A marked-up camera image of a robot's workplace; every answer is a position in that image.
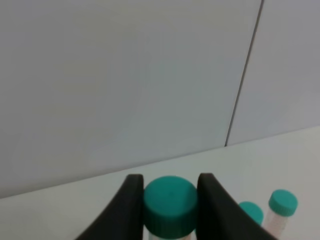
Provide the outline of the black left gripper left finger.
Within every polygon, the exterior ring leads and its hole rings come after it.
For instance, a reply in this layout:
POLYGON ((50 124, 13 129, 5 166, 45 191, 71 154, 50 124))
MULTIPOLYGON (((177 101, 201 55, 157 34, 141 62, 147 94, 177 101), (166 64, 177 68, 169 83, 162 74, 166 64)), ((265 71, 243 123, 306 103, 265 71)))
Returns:
POLYGON ((143 196, 143 175, 127 175, 109 204, 77 239, 143 239, 143 196))

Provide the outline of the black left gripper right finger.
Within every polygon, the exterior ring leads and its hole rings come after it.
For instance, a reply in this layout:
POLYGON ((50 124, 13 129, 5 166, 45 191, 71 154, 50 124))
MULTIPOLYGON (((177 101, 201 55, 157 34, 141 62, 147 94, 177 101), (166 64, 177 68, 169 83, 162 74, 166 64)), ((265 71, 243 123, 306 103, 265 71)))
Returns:
POLYGON ((198 240, 274 240, 271 234, 245 213, 212 173, 197 181, 198 240))

